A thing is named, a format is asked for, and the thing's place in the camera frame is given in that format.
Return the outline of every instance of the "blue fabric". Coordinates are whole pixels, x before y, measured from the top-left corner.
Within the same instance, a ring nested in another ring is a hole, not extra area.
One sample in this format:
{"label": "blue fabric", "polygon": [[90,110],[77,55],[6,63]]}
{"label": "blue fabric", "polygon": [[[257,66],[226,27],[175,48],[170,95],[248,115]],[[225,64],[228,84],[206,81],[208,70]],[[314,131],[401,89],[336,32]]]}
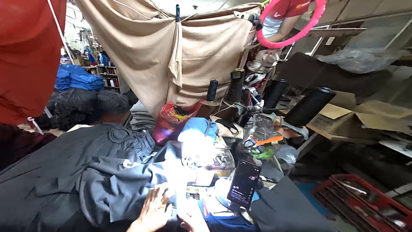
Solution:
{"label": "blue fabric", "polygon": [[90,49],[87,47],[86,50],[87,50],[87,56],[89,57],[89,62],[90,62],[90,63],[95,63],[96,61],[94,60],[94,57],[93,57],[93,55],[91,54]]}
{"label": "blue fabric", "polygon": [[100,61],[104,66],[109,66],[109,61],[107,61],[107,56],[100,53]]}
{"label": "blue fabric", "polygon": [[64,90],[70,87],[100,90],[104,87],[104,80],[100,76],[88,73],[81,66],[61,64],[57,71],[54,87],[58,90]]}
{"label": "blue fabric", "polygon": [[253,197],[252,197],[252,202],[257,201],[257,200],[259,200],[259,199],[260,199],[259,194],[257,194],[257,192],[254,192],[254,193],[253,193]]}
{"label": "blue fabric", "polygon": [[[207,137],[210,137],[213,142],[216,141],[217,133],[218,133],[218,125],[214,122],[208,121],[206,118],[191,118],[187,121],[185,126],[183,127],[182,132],[179,134],[178,141],[185,142],[185,141],[195,141],[196,138],[194,136],[202,136],[206,133],[207,127],[210,125],[209,130],[207,131]],[[200,131],[201,133],[193,133],[190,130]]]}
{"label": "blue fabric", "polygon": [[211,213],[205,216],[203,201],[197,201],[203,218],[210,232],[260,232],[258,226],[250,223],[242,216],[213,216]]}

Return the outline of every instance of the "shelf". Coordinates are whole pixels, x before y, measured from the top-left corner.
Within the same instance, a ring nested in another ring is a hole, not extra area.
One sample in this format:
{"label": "shelf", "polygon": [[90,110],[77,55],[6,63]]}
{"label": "shelf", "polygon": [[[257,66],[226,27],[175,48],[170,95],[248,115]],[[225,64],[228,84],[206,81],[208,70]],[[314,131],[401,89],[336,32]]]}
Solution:
{"label": "shelf", "polygon": [[113,66],[103,66],[103,65],[96,65],[97,67],[102,67],[102,68],[113,68],[113,69],[115,69],[115,68],[117,68],[117,67],[113,67]]}
{"label": "shelf", "polygon": [[110,74],[110,73],[99,73],[99,74],[117,76],[117,74]]}

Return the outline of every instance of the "red crate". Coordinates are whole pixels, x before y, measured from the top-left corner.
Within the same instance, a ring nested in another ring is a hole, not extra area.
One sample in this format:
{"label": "red crate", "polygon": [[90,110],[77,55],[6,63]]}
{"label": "red crate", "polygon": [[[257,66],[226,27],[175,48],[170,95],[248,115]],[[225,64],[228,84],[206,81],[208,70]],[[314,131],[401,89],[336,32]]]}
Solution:
{"label": "red crate", "polygon": [[412,229],[412,211],[356,175],[333,175],[312,195],[362,232],[403,232]]}

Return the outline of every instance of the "phone screen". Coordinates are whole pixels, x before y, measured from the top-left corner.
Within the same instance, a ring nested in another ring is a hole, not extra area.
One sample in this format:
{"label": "phone screen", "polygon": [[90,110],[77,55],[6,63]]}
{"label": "phone screen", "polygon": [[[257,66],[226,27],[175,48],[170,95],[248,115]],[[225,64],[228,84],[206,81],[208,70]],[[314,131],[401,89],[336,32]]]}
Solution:
{"label": "phone screen", "polygon": [[227,199],[248,210],[258,184],[259,174],[259,166],[240,161],[227,194]]}

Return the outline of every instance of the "shelving unit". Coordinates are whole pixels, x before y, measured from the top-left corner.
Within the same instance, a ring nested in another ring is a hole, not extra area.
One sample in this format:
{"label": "shelving unit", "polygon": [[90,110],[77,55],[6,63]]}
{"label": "shelving unit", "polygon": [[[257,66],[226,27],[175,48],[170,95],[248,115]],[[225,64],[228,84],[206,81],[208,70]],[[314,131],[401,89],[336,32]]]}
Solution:
{"label": "shelving unit", "polygon": [[120,82],[117,68],[114,66],[96,65],[97,74],[105,80],[105,88],[120,93]]}

